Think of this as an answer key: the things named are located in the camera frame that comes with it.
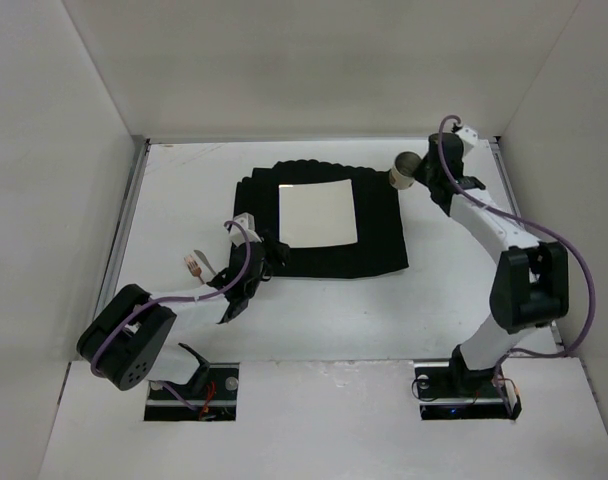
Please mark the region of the metal cup with paper sleeve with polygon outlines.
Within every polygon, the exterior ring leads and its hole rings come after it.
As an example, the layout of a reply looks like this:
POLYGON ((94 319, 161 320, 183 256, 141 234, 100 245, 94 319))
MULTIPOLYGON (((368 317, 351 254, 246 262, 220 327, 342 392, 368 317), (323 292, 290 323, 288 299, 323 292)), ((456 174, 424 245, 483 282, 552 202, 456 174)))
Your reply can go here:
POLYGON ((389 170, 389 183, 397 190, 409 189, 415 182, 415 172, 422 158, 415 152, 401 152, 398 154, 389 170))

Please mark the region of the square white plate black rim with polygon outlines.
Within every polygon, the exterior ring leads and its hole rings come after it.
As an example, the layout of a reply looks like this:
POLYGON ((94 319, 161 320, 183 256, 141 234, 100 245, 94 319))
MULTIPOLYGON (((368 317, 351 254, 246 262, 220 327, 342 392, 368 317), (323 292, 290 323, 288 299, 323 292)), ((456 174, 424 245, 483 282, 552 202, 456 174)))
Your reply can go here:
POLYGON ((294 249, 358 242, 351 180, 280 184, 279 240, 294 249))

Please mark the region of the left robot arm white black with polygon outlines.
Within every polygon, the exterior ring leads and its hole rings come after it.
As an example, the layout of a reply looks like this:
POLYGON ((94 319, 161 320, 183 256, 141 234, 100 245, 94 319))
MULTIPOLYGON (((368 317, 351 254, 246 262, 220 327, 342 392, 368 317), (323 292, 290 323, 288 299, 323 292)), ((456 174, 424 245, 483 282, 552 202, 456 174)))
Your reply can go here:
POLYGON ((152 381, 175 392, 197 391, 204 359, 188 345, 168 347, 169 334, 231 322, 257 289, 290 259, 290 247, 269 232, 243 227, 231 236, 228 266, 209 272, 196 288, 152 294, 137 284, 121 288, 77 341, 77 353, 98 378, 127 391, 152 381))

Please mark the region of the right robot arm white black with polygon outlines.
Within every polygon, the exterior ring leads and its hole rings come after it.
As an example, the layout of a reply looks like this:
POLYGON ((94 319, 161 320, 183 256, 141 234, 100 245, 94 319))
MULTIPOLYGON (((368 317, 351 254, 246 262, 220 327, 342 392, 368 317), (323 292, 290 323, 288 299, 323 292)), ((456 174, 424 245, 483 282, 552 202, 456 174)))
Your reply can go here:
POLYGON ((460 136, 434 133, 415 172, 431 200, 464 227, 496 265, 490 314, 449 359, 447 384, 457 396, 479 390, 523 338, 569 309, 565 247, 539 239, 499 209, 486 186, 463 173, 464 153, 460 136))

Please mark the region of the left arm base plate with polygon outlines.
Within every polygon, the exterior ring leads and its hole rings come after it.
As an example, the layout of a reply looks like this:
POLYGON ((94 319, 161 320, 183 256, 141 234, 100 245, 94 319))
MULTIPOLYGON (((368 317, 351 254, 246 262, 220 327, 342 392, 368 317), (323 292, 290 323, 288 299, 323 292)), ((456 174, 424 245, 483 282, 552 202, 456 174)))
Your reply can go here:
POLYGON ((215 363, 199 377, 197 391, 172 385, 178 400, 165 388, 147 392, 143 419, 146 422, 233 422, 237 414, 239 363, 215 363))

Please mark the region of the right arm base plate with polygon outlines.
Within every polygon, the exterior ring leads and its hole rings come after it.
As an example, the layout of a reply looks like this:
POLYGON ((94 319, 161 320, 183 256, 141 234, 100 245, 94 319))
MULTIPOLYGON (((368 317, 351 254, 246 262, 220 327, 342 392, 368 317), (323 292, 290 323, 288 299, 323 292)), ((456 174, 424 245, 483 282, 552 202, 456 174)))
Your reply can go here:
POLYGON ((522 413, 519 390, 502 372, 484 374, 473 387, 461 386, 447 362, 415 363, 411 393, 423 421, 516 421, 522 413))

